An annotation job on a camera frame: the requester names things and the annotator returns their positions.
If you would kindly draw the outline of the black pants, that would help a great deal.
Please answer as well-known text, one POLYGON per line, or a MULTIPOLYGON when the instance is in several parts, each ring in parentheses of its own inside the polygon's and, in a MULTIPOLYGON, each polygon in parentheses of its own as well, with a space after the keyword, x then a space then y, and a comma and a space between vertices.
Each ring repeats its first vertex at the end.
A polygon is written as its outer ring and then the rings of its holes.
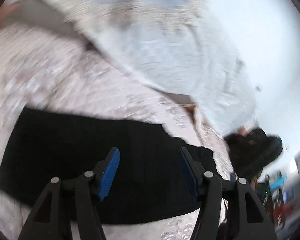
POLYGON ((98 210, 104 224, 148 223, 197 210, 178 165, 182 147, 203 168, 217 171, 210 149, 173 138, 158 124, 24 108, 0 165, 0 189, 33 206, 51 178, 76 178, 113 147, 120 163, 98 210))

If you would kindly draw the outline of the black backpack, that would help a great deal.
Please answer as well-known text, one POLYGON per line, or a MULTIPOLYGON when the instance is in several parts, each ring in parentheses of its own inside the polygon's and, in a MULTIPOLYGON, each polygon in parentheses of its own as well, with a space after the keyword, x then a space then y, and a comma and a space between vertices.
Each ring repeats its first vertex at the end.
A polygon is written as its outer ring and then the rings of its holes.
POLYGON ((248 181, 277 159, 283 150, 280 137, 268 136, 259 127, 246 135, 232 133, 224 140, 228 145, 229 158, 235 174, 248 181))

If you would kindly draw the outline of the white lace headboard cover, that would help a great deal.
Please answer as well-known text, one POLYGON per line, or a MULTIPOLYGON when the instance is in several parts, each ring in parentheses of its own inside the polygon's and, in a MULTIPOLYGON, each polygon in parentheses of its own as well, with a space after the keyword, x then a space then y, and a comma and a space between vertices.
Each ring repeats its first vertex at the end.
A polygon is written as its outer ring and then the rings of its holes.
POLYGON ((131 77, 186 95, 225 135, 253 122, 245 63, 206 0, 44 0, 131 77))

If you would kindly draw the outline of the pink quilted bedspread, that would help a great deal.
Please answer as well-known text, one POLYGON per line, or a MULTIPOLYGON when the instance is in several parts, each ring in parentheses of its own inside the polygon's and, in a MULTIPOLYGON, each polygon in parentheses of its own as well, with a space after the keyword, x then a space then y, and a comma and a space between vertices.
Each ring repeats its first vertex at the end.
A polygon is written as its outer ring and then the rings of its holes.
MULTIPOLYGON (((211 149, 224 179, 233 171, 225 142, 204 125, 199 111, 190 115, 86 51, 78 40, 14 23, 0 30, 0 164, 24 106, 161 124, 169 135, 211 149)), ((29 211, 0 191, 0 230, 7 239, 18 238, 29 211)))

